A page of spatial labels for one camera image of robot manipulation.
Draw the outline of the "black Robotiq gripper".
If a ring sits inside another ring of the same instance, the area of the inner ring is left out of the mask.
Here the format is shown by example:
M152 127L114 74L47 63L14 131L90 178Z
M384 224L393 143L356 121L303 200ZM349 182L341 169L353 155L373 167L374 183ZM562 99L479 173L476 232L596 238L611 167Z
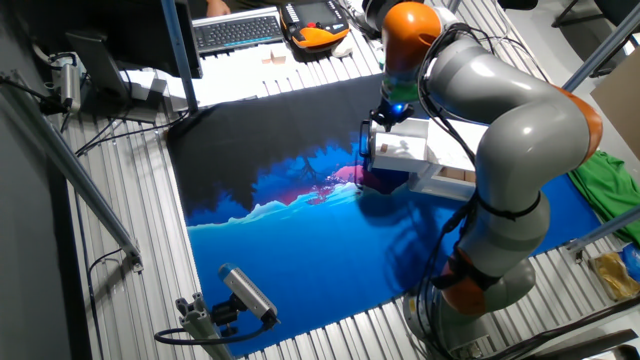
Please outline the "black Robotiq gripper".
M391 102L386 98L381 99L381 113L378 110L371 110L369 119L384 127L386 132L390 132L398 123L403 122L414 114L414 107L411 103Z

